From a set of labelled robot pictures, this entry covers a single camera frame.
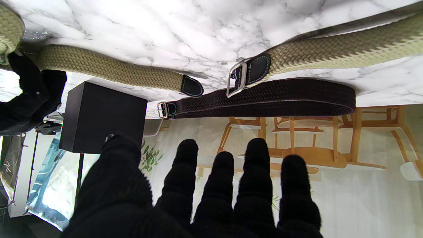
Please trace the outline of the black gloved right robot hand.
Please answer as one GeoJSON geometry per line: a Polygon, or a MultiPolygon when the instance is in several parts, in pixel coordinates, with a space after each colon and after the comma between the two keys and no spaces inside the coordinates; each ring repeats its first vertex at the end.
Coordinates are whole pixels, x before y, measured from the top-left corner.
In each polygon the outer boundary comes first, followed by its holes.
{"type": "Polygon", "coordinates": [[[0,134],[17,136],[32,129],[44,135],[60,131],[58,123],[44,122],[44,118],[61,105],[62,93],[67,82],[66,72],[40,70],[33,61],[12,52],[8,55],[12,70],[19,75],[22,93],[0,105],[0,134]]]}

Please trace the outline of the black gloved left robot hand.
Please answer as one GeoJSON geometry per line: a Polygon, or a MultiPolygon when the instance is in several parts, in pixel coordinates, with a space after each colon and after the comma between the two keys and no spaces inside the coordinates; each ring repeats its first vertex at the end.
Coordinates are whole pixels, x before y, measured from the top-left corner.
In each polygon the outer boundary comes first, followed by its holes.
{"type": "Polygon", "coordinates": [[[192,216],[198,146],[177,148],[162,194],[153,204],[150,183],[139,170],[141,154],[130,139],[109,135],[87,173],[62,238],[321,238],[321,216],[311,197],[305,161],[283,159],[279,222],[272,211],[273,185],[266,141],[249,141],[237,201],[232,205],[234,158],[216,155],[192,216]]]}

